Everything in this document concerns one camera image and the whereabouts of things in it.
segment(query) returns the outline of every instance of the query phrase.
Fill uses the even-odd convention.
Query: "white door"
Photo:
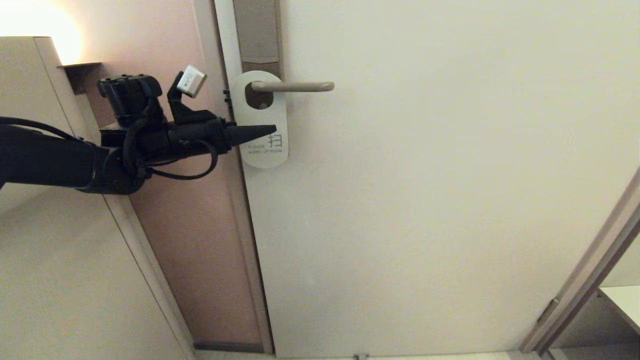
[[[639,10],[280,0],[285,79],[336,87],[244,165],[277,355],[517,348],[637,166]]]

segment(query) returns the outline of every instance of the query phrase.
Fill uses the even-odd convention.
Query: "robotic arm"
[[[100,94],[118,121],[100,130],[101,146],[39,122],[0,117],[0,188],[4,183],[42,184],[127,195],[154,174],[178,180],[206,176],[218,155],[276,131],[273,125],[236,126],[208,110],[189,109],[179,89],[197,79],[183,75],[178,74],[167,93],[173,122],[164,116],[158,102],[162,89],[152,76],[100,80]],[[211,155],[211,165],[202,174],[184,176],[155,168],[201,154]]]

